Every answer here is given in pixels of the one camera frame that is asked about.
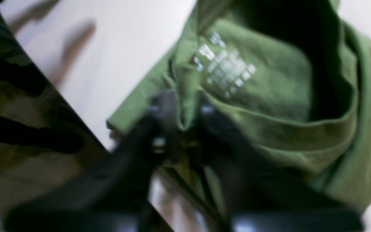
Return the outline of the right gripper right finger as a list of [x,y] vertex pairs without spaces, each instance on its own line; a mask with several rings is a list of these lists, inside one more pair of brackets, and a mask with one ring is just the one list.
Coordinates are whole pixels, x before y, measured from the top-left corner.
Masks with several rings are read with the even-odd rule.
[[230,232],[364,230],[355,210],[275,165],[207,97],[199,102],[203,161],[220,180]]

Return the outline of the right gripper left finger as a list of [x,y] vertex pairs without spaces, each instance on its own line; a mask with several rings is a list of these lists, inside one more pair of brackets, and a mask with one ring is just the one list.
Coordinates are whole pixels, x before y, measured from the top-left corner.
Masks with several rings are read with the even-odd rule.
[[176,159],[176,95],[156,94],[118,147],[75,179],[9,211],[7,232],[170,232],[148,200],[154,170]]

